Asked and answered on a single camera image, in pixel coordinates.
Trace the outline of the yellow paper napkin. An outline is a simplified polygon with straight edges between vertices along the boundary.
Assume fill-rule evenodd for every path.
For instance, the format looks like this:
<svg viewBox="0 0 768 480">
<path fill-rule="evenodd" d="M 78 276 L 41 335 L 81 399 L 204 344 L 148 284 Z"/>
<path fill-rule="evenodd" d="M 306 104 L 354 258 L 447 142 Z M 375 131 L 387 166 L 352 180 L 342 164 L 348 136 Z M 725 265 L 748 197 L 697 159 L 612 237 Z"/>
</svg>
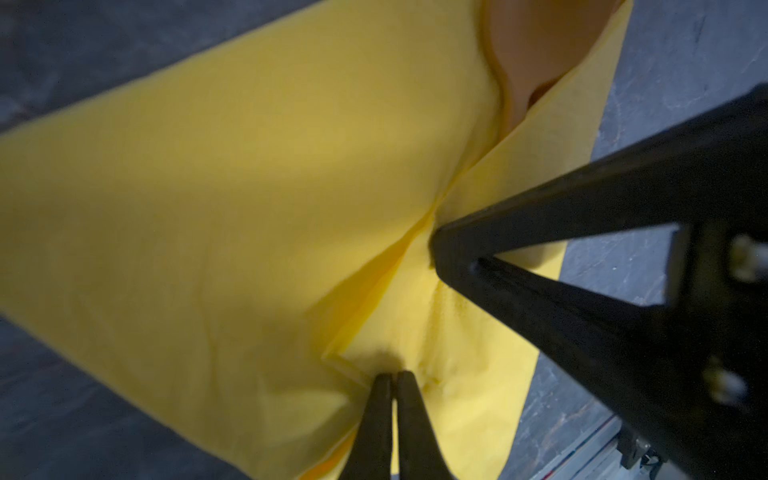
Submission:
<svg viewBox="0 0 768 480">
<path fill-rule="evenodd" d="M 589 161 L 632 3 L 502 137 L 484 2 L 324 1 L 4 134 L 3 314 L 257 479 L 337 476 L 401 369 L 497 478 L 538 351 L 429 238 Z"/>
</svg>

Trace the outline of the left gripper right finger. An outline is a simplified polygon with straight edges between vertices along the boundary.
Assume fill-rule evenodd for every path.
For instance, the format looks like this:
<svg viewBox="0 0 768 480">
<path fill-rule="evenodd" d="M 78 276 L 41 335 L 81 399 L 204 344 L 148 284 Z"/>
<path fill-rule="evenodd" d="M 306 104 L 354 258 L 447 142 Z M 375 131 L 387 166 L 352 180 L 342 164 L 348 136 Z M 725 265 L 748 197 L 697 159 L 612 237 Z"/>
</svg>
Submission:
<svg viewBox="0 0 768 480">
<path fill-rule="evenodd" d="M 395 383 L 399 477 L 404 480 L 452 480 L 415 374 L 401 371 Z"/>
</svg>

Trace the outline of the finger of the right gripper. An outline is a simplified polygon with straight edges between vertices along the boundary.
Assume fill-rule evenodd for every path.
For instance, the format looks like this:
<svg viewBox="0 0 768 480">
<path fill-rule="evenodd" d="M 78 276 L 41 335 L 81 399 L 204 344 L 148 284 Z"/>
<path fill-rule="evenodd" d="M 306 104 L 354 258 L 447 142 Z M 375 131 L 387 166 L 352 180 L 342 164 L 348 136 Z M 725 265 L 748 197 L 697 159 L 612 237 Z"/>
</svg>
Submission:
<svg viewBox="0 0 768 480">
<path fill-rule="evenodd" d="M 560 240 L 722 221 L 767 235 L 767 87 L 440 227 L 438 264 Z"/>
</svg>

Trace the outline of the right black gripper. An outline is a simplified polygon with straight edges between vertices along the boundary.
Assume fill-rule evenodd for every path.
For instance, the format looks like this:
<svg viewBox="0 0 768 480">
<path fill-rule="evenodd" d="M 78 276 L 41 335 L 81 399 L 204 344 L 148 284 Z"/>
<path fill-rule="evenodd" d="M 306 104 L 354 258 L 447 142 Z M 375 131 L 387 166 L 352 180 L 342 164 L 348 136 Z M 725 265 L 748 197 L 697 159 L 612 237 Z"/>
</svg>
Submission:
<svg viewBox="0 0 768 480">
<path fill-rule="evenodd" d="M 440 278 L 549 356 L 694 478 L 767 476 L 767 238 L 680 223 L 664 306 L 496 258 L 436 257 Z"/>
</svg>

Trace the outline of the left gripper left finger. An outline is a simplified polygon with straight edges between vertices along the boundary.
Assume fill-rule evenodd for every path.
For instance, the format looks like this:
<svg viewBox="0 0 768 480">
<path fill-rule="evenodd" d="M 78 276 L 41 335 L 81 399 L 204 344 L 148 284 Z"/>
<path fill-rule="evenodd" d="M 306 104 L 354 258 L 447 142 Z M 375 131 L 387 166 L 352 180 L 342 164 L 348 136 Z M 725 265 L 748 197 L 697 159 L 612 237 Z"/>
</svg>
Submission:
<svg viewBox="0 0 768 480">
<path fill-rule="evenodd" d="M 393 450 L 393 379 L 377 375 L 340 480 L 389 480 Z"/>
</svg>

